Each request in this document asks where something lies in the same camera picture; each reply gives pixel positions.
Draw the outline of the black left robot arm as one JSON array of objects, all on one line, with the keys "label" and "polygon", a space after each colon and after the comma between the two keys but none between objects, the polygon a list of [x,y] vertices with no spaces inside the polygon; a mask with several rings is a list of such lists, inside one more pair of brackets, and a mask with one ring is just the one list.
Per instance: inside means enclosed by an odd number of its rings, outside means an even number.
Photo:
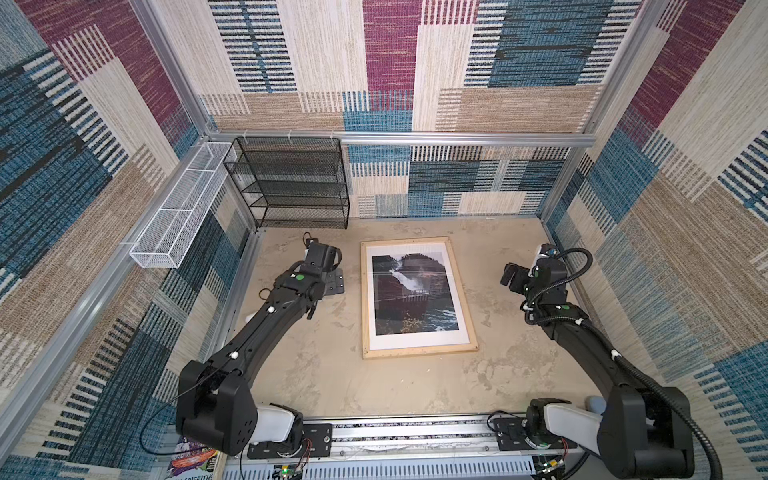
[{"label": "black left robot arm", "polygon": [[233,456],[266,443],[293,456],[305,442],[303,415],[289,407],[257,404],[253,382],[282,337],[310,319],[328,284],[339,277],[341,251],[310,237],[305,257],[273,282],[263,305],[232,340],[204,362],[190,361],[178,384],[176,433]]}]

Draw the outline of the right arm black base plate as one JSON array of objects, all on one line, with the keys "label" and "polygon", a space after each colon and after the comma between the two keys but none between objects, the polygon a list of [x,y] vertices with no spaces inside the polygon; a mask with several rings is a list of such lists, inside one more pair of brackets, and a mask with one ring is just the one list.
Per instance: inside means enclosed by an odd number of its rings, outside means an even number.
[{"label": "right arm black base plate", "polygon": [[535,439],[528,436],[526,420],[517,416],[495,416],[488,426],[495,434],[500,451],[565,451],[579,449],[577,443],[549,433],[542,433]]}]

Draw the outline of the white bordered dark photo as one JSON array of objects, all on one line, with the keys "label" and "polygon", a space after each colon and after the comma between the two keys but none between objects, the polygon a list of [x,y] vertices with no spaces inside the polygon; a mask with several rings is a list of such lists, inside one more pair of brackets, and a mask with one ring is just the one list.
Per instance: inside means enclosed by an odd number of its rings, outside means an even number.
[{"label": "white bordered dark photo", "polygon": [[372,267],[376,335],[459,329],[442,253],[375,255]]}]

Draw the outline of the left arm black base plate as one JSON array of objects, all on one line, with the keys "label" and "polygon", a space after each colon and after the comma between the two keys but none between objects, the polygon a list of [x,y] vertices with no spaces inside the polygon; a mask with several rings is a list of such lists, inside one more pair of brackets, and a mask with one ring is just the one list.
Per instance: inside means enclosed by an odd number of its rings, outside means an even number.
[{"label": "left arm black base plate", "polygon": [[326,458],[331,454],[333,429],[332,423],[304,424],[302,433],[298,435],[296,441],[289,438],[280,443],[250,444],[246,458],[249,460],[298,459],[306,455],[310,458]]}]

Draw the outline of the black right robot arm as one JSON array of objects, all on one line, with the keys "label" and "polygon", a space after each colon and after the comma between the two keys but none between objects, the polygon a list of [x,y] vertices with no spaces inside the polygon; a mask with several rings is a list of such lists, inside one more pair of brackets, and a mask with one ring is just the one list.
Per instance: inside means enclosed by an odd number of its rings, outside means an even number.
[{"label": "black right robot arm", "polygon": [[569,302],[564,254],[544,244],[532,267],[505,265],[501,284],[523,296],[527,324],[539,326],[598,387],[602,413],[558,399],[534,399],[522,427],[534,448],[571,440],[599,456],[617,478],[689,478],[695,472],[690,412],[677,388],[641,381],[588,314]]}]

